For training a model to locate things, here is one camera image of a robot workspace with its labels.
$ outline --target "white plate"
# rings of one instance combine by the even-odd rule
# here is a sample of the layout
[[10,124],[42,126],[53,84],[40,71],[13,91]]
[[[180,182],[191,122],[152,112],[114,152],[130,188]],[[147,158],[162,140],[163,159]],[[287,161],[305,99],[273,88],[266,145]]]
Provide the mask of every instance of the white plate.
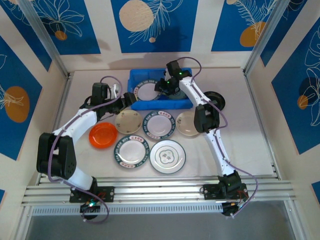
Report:
[[193,111],[185,111],[180,113],[180,115],[176,118],[176,128],[180,133],[186,136],[195,136],[199,134],[196,130],[195,124],[195,113]]
[[174,117],[166,111],[152,111],[143,119],[143,131],[153,139],[166,139],[175,128]]
[[138,135],[121,138],[113,151],[117,163],[128,169],[137,168],[144,164],[149,153],[150,149],[147,141]]
[[134,110],[120,112],[114,121],[115,128],[122,134],[133,134],[142,126],[142,116]]
[[140,101],[157,100],[161,96],[161,92],[155,91],[156,80],[145,80],[140,82],[133,90],[136,99]]
[[160,173],[173,174],[185,165],[186,152],[176,141],[163,140],[152,147],[150,162]]

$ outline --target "blue wallpaper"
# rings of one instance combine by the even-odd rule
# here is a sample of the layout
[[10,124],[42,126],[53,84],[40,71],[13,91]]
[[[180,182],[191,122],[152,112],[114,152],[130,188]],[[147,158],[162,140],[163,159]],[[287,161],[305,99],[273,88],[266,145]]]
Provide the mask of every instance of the blue wallpaper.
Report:
[[[61,55],[100,54],[84,0],[33,0],[31,3]],[[20,8],[9,0],[0,0],[0,4],[38,56],[38,48],[43,47],[39,40],[34,41],[37,36]]]
[[0,37],[0,153],[17,160],[42,86]]
[[0,189],[0,206],[1,206],[1,202],[2,202],[2,199],[4,198],[5,196],[5,191]]
[[320,144],[320,18],[272,86],[299,154]]
[[122,53],[190,52],[198,0],[111,0]]
[[269,41],[260,55],[264,66],[267,66],[271,57],[274,55],[281,41],[284,39],[285,35],[289,31],[291,25],[296,20],[306,2],[307,0],[291,0],[288,4],[279,23],[275,27]]
[[276,0],[225,0],[211,51],[251,51],[276,3]]
[[38,39],[36,33],[31,28],[28,20],[21,12],[18,5],[12,3],[9,0],[0,0],[0,5],[11,19],[15,27],[19,30],[25,41],[28,43],[32,51],[42,63],[43,67],[48,71],[51,65],[51,58],[44,46]]

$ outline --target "metal frame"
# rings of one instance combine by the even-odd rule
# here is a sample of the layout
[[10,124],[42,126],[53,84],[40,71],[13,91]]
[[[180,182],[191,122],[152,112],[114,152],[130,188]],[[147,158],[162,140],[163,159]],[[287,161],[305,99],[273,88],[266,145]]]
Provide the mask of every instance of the metal frame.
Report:
[[24,14],[25,18],[30,23],[30,26],[34,30],[35,34],[39,38],[43,47],[49,54],[50,58],[55,62],[59,71],[66,77],[68,77],[68,71],[60,57],[60,54],[56,48],[56,45],[52,41],[49,33],[47,32],[45,26],[41,22],[36,10],[29,0],[17,0],[19,7]]
[[[253,201],[284,201],[291,226],[297,239],[310,239],[307,227],[303,224],[300,208],[296,203],[296,196],[290,181],[279,180],[281,174],[272,151],[272,146],[264,129],[260,110],[256,105],[255,93],[252,91],[248,72],[259,59],[259,56],[273,33],[283,11],[290,0],[279,0],[270,20],[263,30],[251,56],[245,65],[244,76],[252,103],[259,121],[261,132],[268,145],[271,159],[273,159],[273,176],[258,176],[259,191]],[[53,129],[58,128],[65,107],[73,74],[69,74],[64,66],[59,52],[48,32],[44,28],[39,16],[28,0],[18,0],[19,6],[30,22],[41,43],[56,63],[58,69],[68,79],[66,80],[62,98]],[[252,194],[255,182],[249,177],[243,177],[248,193]],[[159,178],[98,178],[99,186],[114,186],[114,202],[108,203],[110,214],[170,214],[170,213],[219,213],[221,202],[204,200],[200,188],[203,184],[217,184],[216,176],[210,177],[159,177]],[[79,215],[79,204],[69,203],[70,189],[66,185],[50,183],[47,176],[38,175],[37,184],[26,188],[21,204],[21,217],[15,227],[12,240],[24,239],[27,235],[32,216],[40,215]],[[106,214],[104,208],[100,214]]]

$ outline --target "blue bin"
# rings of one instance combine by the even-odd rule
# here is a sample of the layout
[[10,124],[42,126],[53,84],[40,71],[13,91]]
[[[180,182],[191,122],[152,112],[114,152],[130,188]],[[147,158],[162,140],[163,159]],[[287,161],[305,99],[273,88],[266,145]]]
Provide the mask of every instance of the blue bin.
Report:
[[[192,74],[191,68],[183,68],[188,70]],[[135,87],[142,81],[153,79],[160,81],[164,78],[165,68],[156,69],[132,69],[130,70],[130,77],[128,80],[128,89],[130,93],[134,92]],[[131,105],[133,110],[157,110],[157,109],[191,109],[193,107],[192,102],[187,99],[172,100],[165,95],[162,95],[157,100],[151,101],[136,101]]]

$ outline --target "beige plate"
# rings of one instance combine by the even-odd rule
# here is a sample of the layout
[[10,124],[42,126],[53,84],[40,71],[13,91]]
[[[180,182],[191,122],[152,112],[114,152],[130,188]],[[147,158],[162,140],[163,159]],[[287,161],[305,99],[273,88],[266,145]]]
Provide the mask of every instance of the beige plate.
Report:
[[180,113],[176,118],[175,124],[176,128],[180,133],[186,136],[195,136],[198,134],[198,131],[195,128],[194,124],[195,113],[193,111],[185,111]]
[[142,117],[137,111],[124,110],[116,116],[114,125],[122,134],[133,134],[141,128]]

